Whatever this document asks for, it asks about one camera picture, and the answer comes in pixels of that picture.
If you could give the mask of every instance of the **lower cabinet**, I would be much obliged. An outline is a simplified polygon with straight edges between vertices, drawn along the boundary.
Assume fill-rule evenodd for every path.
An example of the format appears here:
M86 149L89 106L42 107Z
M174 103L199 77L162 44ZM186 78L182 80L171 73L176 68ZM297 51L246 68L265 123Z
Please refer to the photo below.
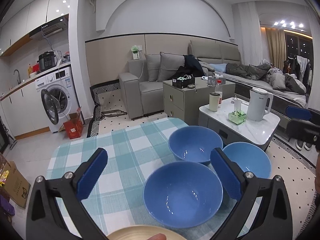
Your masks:
M1 104L13 136L48 127L49 119L34 82L12 93Z

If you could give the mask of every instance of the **beige curtain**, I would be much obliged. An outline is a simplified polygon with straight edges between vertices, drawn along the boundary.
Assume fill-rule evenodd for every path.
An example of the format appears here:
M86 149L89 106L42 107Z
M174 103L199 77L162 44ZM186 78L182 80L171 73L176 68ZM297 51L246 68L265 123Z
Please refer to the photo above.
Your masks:
M266 28L270 61L275 67L283 70L287 58L284 30Z

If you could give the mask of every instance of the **blue bowl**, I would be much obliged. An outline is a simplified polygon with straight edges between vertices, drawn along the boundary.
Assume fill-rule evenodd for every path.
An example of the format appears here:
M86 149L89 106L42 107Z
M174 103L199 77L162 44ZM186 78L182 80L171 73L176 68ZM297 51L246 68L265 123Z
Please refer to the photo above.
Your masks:
M222 184L208 167L193 162L162 166L147 179L143 201L150 215L172 228L191 228L214 216Z
M187 126L176 130L169 137L169 148L180 160L195 163L210 163L214 148L223 148L221 137L202 126Z
M244 171L251 171L258 178L268 179L271 175L269 157L259 147L246 142L230 143L223 152Z

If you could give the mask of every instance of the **white curtain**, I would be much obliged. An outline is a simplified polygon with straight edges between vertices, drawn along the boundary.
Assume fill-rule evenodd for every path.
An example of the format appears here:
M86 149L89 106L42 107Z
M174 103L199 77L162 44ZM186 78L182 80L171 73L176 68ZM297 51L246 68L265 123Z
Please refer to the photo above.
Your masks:
M307 13L309 17L309 23L312 34L313 42L313 83L310 98L308 101L308 107L320 111L320 25L317 16L311 8L307 8Z
M259 65L262 60L260 21L255 2L232 6L236 43L244 65Z

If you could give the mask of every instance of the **kettle handle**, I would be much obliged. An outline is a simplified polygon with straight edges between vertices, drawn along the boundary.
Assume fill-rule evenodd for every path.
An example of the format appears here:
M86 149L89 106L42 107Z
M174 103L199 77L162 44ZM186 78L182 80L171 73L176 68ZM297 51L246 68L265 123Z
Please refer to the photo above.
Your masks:
M273 101L273 94L268 93L268 98L270 98L268 111L264 111L264 115L269 114L271 111L272 101Z

